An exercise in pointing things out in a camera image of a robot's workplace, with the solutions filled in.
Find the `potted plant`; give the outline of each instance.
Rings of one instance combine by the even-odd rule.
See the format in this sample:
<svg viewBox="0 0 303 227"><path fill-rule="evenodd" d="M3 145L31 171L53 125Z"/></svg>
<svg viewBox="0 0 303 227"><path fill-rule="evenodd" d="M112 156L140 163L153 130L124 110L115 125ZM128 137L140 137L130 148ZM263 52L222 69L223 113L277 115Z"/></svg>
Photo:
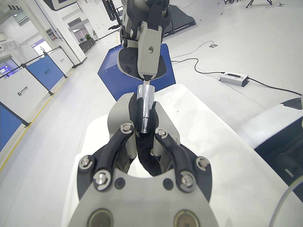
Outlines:
<svg viewBox="0 0 303 227"><path fill-rule="evenodd" d="M85 35L85 39L90 40L92 37L89 34Z"/></svg>

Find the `black cable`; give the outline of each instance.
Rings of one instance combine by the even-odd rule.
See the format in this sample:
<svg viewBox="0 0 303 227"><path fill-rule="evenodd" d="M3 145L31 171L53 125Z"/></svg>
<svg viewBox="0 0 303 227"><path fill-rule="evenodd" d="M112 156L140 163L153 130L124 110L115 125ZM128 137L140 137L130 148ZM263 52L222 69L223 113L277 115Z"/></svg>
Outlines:
<svg viewBox="0 0 303 227"><path fill-rule="evenodd" d="M189 58L189 59L185 59L185 60L182 60L182 61L171 61L171 62L184 62L184 61L187 61L187 60L197 60L196 64L195 64L195 71L198 72L199 74L224 74L225 72L210 72L210 73L203 73L203 72L200 72L196 69L196 66L199 62L199 59L198 58Z"/></svg>
<svg viewBox="0 0 303 227"><path fill-rule="evenodd" d="M282 90L282 91L286 91L286 92L291 92L291 93L293 93L293 94L297 94L297 95L300 95L300 96L302 95L302 94L299 94L299 93L294 92L294 91L291 91L291 90L287 90L287 89L283 89L283 88L278 88L278 87L272 87L272 86L265 85L264 83L259 82L259 81L255 80L255 79L252 79L252 78L250 78L250 77L248 77L248 79L249 79L249 80L253 80L253 81L255 81L255 82L258 82L258 83L260 83L261 85L266 86L266 87L269 87L269 88L273 88L273 89L277 89L277 90Z"/></svg>
<svg viewBox="0 0 303 227"><path fill-rule="evenodd" d="M196 69L196 66L197 66L197 64L198 64L198 62L199 62L199 59L198 59L198 58L188 58L188 59L185 59L185 60L182 60L182 61L171 61L171 62L184 62L184 61L187 61L187 60L197 60L197 62L196 62L196 64L195 64L195 71L198 72L198 73L200 73L200 74L224 74L224 73L225 73L225 72L210 72L210 73L203 73L203 72L198 71L198 70ZM286 92L291 92L291 93L293 93L293 94L297 94L297 95L302 96L302 94L297 93L297 92L294 92L294 91L292 91L292 90L287 90L287 89L283 89L283 88L268 86L268 85L266 85L266 84L264 84L264 83L262 83L262 82L259 82L259 81L255 80L255 79L253 79L253 78L250 78L250 77L248 77L247 79L248 79L248 80L253 80L253 81L255 81L255 82L258 82L259 84L261 84L261 85L263 85L263 86L266 86L266 87L269 87L269 88L273 88L273 89L277 89L277 90L282 90L282 91L286 91Z"/></svg>

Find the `ventilation grille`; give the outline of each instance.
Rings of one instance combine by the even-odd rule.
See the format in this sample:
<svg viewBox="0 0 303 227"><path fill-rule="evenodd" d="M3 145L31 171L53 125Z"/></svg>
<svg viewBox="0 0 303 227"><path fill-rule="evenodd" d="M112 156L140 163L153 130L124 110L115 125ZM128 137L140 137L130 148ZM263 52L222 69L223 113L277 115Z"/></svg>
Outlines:
<svg viewBox="0 0 303 227"><path fill-rule="evenodd" d="M68 23L68 26L69 26L69 27L72 27L72 26L75 26L76 24L78 24L78 23L80 23L80 22L82 22L82 21L81 21L81 19L80 19L80 17L79 17L79 18L77 18L76 20L73 20L73 21L71 21L70 23Z"/></svg>

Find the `yellow floor line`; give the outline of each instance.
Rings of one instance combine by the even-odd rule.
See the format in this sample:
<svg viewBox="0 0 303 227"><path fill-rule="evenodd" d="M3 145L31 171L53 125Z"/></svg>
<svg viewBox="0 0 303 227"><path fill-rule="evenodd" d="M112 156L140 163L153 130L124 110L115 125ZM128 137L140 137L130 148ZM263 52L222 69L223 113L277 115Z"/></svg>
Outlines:
<svg viewBox="0 0 303 227"><path fill-rule="evenodd" d="M64 82L67 81L67 79L65 79L62 84L58 87L58 89L56 90L56 92L62 87L62 85L64 84ZM25 131L23 132L23 134L20 136L20 138L18 139L18 141L16 142L15 146L13 147L13 149L11 150L11 152L9 153L9 155L7 156L7 158L5 159L3 165L0 168L0 172L2 171L3 167L5 166L5 164L7 163L8 159L10 158L10 156L12 155L13 151L15 150L15 148L17 147L17 145L19 144L19 142L21 141L22 137L24 136L24 134L27 132L27 130L30 128L30 126L33 124L33 122L36 120L36 118L39 116L39 114L42 112L42 110L45 108L45 106L49 103L49 101L53 98L54 96L51 96L49 98L49 100L44 104L44 106L40 109L40 111L37 113L37 115L33 118L33 120L31 121L31 124L25 129Z"/></svg>

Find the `white barrier panel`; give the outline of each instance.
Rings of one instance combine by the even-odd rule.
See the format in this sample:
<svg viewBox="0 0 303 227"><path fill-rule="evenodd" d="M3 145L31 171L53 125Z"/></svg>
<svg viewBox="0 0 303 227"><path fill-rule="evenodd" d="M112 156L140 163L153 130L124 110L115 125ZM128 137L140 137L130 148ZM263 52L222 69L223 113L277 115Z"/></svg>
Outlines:
<svg viewBox="0 0 303 227"><path fill-rule="evenodd" d="M0 79L0 101L24 120L47 93L25 68L7 79Z"/></svg>
<svg viewBox="0 0 303 227"><path fill-rule="evenodd" d="M74 66L61 48L49 54L49 57L54 61L54 63L56 63L64 74L66 74L71 67Z"/></svg>

